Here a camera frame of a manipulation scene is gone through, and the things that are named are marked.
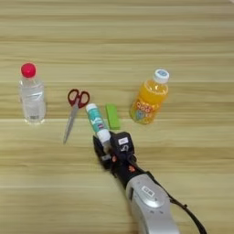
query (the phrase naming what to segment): white bottle cap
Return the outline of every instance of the white bottle cap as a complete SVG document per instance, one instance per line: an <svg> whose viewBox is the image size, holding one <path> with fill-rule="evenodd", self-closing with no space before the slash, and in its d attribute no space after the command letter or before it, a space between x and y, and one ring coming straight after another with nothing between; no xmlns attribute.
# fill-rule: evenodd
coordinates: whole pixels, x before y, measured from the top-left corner
<svg viewBox="0 0 234 234"><path fill-rule="evenodd" d="M110 139L111 139L111 134L110 134L109 130L107 130L107 129L102 129L102 130L98 131L97 136L102 144L110 141Z"/></svg>
<svg viewBox="0 0 234 234"><path fill-rule="evenodd" d="M96 108L98 108L97 105L94 103L91 103L86 106L86 112L89 112L91 109L96 109Z"/></svg>
<svg viewBox="0 0 234 234"><path fill-rule="evenodd" d="M165 69L157 69L154 73L154 80L160 84L167 83L169 80L169 77L170 77L170 75L169 75L168 71Z"/></svg>

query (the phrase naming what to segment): clear water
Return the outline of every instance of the clear water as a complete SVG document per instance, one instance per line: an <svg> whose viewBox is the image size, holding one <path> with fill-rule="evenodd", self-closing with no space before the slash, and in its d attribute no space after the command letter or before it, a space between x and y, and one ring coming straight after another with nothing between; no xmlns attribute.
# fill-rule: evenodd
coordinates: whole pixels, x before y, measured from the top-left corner
<svg viewBox="0 0 234 234"><path fill-rule="evenodd" d="M46 115L46 104L42 81L38 78L22 78L19 82L19 89L26 121L29 123L43 122Z"/></svg>

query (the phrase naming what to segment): robotic arm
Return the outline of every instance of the robotic arm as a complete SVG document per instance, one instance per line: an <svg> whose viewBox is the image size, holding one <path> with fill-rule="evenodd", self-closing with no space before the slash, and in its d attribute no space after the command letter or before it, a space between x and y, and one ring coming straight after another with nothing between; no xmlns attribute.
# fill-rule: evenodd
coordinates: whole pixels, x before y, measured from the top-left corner
<svg viewBox="0 0 234 234"><path fill-rule="evenodd" d="M111 149L104 153L98 138L93 136L95 152L106 170L119 178L125 189L139 234L179 234L170 213L170 203L180 206L195 221L201 234L207 234L198 219L136 163L134 146L128 133L111 133Z"/></svg>

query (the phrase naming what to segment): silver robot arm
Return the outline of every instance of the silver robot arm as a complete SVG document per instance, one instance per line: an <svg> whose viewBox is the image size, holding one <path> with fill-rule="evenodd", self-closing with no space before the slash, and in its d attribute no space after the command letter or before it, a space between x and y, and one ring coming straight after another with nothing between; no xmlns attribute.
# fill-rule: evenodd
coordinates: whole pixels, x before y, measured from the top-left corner
<svg viewBox="0 0 234 234"><path fill-rule="evenodd" d="M166 192L147 174L132 178L126 187L140 234L179 234Z"/></svg>

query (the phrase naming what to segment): red bottle cap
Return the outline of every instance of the red bottle cap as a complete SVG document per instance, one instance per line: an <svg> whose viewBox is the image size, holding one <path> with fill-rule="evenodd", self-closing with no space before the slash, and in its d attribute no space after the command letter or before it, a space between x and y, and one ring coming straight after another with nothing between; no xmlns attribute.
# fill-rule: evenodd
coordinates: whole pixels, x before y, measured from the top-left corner
<svg viewBox="0 0 234 234"><path fill-rule="evenodd" d="M25 78L31 79L36 75L36 67L32 63L26 63L21 67L21 72Z"/></svg>

